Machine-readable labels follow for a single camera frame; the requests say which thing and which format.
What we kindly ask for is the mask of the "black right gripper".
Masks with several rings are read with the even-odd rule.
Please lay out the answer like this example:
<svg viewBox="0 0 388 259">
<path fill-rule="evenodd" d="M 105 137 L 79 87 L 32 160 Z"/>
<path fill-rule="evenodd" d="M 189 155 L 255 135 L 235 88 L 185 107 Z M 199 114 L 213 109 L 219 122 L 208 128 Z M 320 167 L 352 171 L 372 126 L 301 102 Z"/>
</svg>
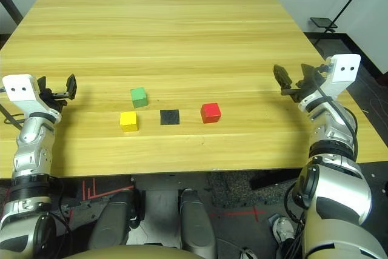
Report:
<svg viewBox="0 0 388 259">
<path fill-rule="evenodd" d="M 322 85 L 326 80 L 319 72 L 316 72 L 314 66 L 301 64 L 301 70 L 303 79 L 296 82 L 296 88 L 293 89 L 291 86 L 292 80 L 287 70 L 278 64 L 273 66 L 273 74 L 281 87 L 281 94 L 290 96 L 295 103 L 300 103 L 305 97 L 314 93 L 317 87 Z"/>
</svg>

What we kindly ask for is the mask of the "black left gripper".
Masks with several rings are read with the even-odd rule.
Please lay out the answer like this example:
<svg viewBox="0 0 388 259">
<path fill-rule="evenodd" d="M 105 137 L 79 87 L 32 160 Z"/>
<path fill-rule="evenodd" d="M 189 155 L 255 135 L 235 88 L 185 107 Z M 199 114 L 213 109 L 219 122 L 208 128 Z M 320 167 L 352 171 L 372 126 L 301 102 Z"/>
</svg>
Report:
<svg viewBox="0 0 388 259">
<path fill-rule="evenodd" d="M 46 88 L 46 77 L 42 76 L 37 79 L 39 87 L 39 97 L 51 109 L 61 113 L 63 107 L 67 105 L 66 99 L 73 100 L 76 95 L 76 77 L 71 74 L 67 79 L 67 92 L 53 93 L 51 89 Z"/>
</svg>

